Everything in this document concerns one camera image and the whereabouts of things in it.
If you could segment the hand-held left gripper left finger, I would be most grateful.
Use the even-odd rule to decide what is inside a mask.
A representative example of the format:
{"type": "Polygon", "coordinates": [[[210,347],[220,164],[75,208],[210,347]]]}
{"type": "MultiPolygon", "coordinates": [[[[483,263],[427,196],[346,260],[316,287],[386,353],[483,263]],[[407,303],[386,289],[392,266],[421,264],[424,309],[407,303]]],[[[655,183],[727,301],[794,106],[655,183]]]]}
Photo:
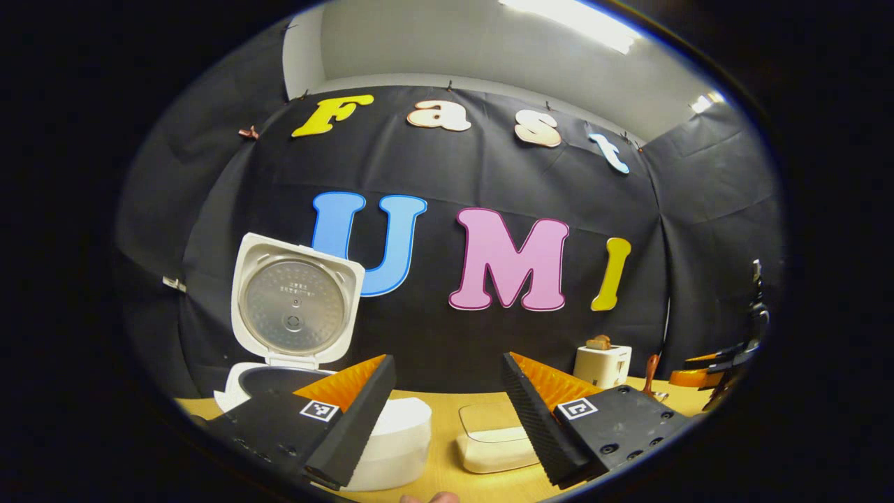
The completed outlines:
{"type": "Polygon", "coordinates": [[[285,372],[249,380],[242,404],[205,431],[254,464],[292,481],[348,485],[396,382],[393,356],[335,374],[285,372]]]}

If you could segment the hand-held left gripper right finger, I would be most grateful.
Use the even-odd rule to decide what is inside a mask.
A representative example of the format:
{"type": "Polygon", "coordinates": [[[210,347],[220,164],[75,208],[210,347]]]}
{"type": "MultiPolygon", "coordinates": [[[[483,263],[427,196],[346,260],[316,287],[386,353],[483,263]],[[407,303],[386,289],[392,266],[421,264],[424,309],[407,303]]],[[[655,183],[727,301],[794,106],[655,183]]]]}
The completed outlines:
{"type": "Polygon", "coordinates": [[[602,389],[514,351],[501,380],[539,462],[561,489],[669,442],[690,419],[627,385],[602,389]]]}

